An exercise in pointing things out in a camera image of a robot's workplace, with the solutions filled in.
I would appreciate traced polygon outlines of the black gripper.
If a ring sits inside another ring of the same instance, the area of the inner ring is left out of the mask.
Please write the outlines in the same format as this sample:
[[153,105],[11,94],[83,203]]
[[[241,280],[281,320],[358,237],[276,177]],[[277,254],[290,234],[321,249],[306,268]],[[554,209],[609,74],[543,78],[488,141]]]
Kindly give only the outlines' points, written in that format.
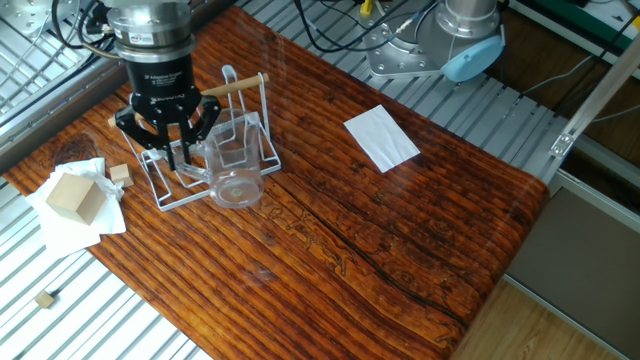
[[[126,68],[133,90],[132,106],[115,113],[115,125],[145,149],[164,150],[171,171],[176,170],[176,165],[168,126],[180,125],[184,162],[190,164],[190,146],[207,138],[222,110],[215,96],[205,95],[201,100],[192,57],[186,55],[160,63],[127,62]],[[200,101],[200,119],[190,127]],[[155,134],[137,124],[136,113],[155,127]]]

